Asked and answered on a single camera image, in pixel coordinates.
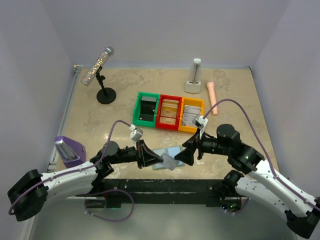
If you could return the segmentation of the teal leather card holder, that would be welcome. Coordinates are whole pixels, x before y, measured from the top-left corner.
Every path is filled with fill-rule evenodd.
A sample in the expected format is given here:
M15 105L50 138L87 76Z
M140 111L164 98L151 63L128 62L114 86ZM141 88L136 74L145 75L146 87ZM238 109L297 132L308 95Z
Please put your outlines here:
M177 167L183 167L185 164L182 161L175 159L175 156L183 150L182 146L171 146L167 148L154 149L153 152L160 156L162 162L152 166L153 170L168 169L173 171Z

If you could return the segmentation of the white VIP credit card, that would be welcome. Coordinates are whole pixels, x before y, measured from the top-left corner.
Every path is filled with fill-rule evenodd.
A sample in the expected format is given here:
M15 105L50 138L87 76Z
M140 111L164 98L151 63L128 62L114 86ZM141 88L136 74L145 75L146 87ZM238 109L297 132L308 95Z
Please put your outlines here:
M172 156L163 153L161 155L162 162L160 163L163 167L166 169L169 169L170 171L173 171L177 167L181 167L183 165L182 162L174 159Z

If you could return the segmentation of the gold credit card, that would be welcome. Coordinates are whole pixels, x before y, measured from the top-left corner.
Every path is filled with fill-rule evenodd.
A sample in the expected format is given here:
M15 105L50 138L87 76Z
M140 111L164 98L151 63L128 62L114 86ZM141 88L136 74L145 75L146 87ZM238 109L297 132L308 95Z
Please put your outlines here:
M171 117L161 116L159 118L159 123L160 124L166 124L166 125L175 125L176 124L176 119L175 118L171 118Z

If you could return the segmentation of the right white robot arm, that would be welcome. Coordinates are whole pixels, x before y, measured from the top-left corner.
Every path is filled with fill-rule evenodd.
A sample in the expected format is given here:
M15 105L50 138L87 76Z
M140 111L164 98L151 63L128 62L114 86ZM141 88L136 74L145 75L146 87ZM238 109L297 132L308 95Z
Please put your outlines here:
M248 197L275 210L286 220L286 225L296 235L309 239L320 222L320 199L295 186L276 171L253 147L243 143L240 133L231 124L217 127L216 136L200 131L188 139L175 159L187 165L194 164L204 154L227 157L232 170L214 187L220 198Z

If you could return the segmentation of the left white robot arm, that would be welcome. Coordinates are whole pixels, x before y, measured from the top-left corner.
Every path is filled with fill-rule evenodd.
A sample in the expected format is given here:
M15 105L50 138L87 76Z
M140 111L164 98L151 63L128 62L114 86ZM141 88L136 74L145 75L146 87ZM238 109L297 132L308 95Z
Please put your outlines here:
M28 220L46 204L78 195L100 195L103 180L114 172L115 164L136 162L142 169L163 160L143 140L125 148L110 141L85 163L57 172L40 173L33 169L25 173L7 192L11 203L8 213L19 222Z

